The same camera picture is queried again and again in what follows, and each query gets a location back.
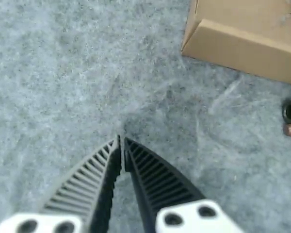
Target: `box flap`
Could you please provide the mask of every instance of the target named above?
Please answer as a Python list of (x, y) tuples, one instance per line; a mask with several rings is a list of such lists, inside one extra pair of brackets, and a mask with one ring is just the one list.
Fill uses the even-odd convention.
[(195, 16), (291, 45), (287, 0), (198, 0)]
[(181, 49), (183, 49), (184, 45), (189, 40), (190, 36), (194, 33), (194, 31), (198, 25), (196, 23), (196, 18), (195, 18), (195, 11), (197, 9), (197, 4), (198, 4), (198, 0), (191, 0), (190, 12), (189, 12), (188, 20), (186, 23), (186, 29), (185, 29)]
[(291, 83), (291, 45), (210, 20), (201, 21), (182, 54)]

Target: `ribbed gripper pad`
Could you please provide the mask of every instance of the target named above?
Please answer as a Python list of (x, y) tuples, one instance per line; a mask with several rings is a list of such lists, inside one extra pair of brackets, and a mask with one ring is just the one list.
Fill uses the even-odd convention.
[(121, 149), (117, 136), (61, 178), (40, 212), (78, 215), (92, 231), (107, 232), (114, 183), (120, 170)]
[(161, 208), (205, 198), (176, 168), (145, 146), (126, 138), (124, 152), (145, 232), (154, 232)]

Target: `cardboard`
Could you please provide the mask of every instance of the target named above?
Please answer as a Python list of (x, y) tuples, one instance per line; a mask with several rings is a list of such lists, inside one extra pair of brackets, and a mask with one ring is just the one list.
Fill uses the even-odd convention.
[(182, 54), (291, 83), (291, 2), (192, 0)]

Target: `cardboard box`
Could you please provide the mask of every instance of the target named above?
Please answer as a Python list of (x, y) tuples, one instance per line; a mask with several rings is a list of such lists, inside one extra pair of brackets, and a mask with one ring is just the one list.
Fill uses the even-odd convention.
[(192, 0), (182, 54), (291, 83), (291, 0)]

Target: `gray carpet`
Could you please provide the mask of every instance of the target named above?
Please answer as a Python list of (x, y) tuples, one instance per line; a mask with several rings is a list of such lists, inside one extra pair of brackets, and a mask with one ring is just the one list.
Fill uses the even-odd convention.
[[(247, 232), (291, 233), (291, 85), (181, 57), (189, 0), (0, 0), (0, 221), (116, 133)], [(128, 174), (111, 233), (142, 232)]]

